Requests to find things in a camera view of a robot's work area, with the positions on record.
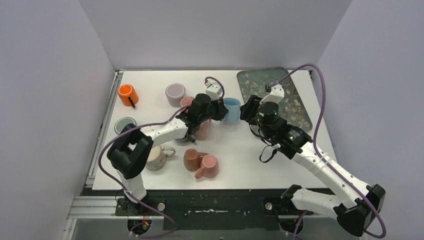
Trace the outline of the light blue mug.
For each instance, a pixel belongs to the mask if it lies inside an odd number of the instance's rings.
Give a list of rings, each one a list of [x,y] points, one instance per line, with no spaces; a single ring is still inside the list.
[[[236,123],[240,120],[241,115],[241,102],[232,97],[225,97],[223,99],[225,108],[228,110],[228,113],[224,116],[223,121],[227,123]]]

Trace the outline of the terracotta pink mug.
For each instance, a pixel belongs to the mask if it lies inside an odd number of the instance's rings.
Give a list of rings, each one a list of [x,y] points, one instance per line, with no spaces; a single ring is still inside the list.
[[[190,172],[195,172],[199,170],[202,158],[206,155],[208,155],[208,153],[198,152],[194,148],[187,149],[183,156],[184,167]]]

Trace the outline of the salmon pink mug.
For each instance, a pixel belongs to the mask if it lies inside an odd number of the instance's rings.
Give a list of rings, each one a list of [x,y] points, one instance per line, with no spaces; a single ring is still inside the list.
[[[207,178],[213,179],[219,174],[219,162],[213,155],[203,156],[200,168],[195,173],[196,179]]]

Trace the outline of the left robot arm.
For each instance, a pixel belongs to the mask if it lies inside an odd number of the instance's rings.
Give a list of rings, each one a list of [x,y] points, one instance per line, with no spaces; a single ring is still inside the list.
[[[199,93],[191,105],[177,110],[165,122],[140,126],[127,124],[101,153],[106,154],[119,175],[119,178],[112,179],[122,186],[129,210],[141,215],[148,208],[141,173],[153,148],[173,140],[195,142],[198,140],[195,134],[203,123],[222,121],[228,112],[222,97],[213,100],[209,95]]]

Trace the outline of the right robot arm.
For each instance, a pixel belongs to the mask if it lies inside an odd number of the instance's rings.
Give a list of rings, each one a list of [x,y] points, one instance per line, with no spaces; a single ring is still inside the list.
[[[288,159],[303,166],[324,183],[332,194],[324,194],[292,185],[281,198],[300,211],[310,211],[335,219],[349,234],[361,237],[379,216],[386,191],[378,184],[354,177],[328,154],[314,145],[301,128],[279,115],[275,102],[261,102],[251,95],[240,108],[240,119],[258,127],[258,137]]]

